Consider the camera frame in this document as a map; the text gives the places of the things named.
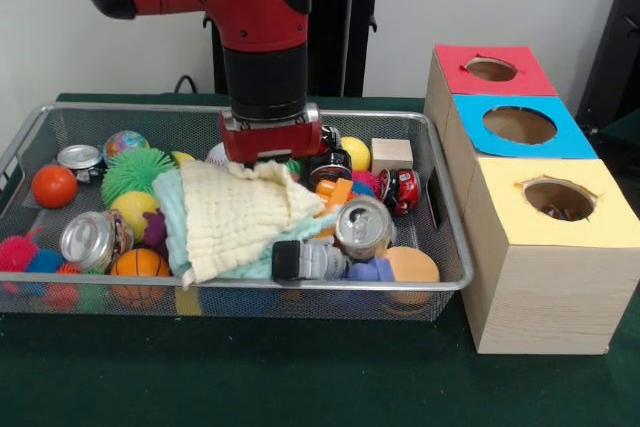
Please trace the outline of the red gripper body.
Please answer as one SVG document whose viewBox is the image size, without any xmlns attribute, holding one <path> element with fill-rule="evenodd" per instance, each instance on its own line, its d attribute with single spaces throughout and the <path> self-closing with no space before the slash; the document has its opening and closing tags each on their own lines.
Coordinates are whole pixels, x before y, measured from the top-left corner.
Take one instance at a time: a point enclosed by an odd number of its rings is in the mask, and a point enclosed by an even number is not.
<svg viewBox="0 0 640 427">
<path fill-rule="evenodd" d="M 295 118 L 276 122 L 240 120 L 230 107 L 220 113 L 220 132 L 229 160 L 253 164 L 283 155 L 310 157 L 322 144 L 322 121 L 316 104 Z"/>
</svg>

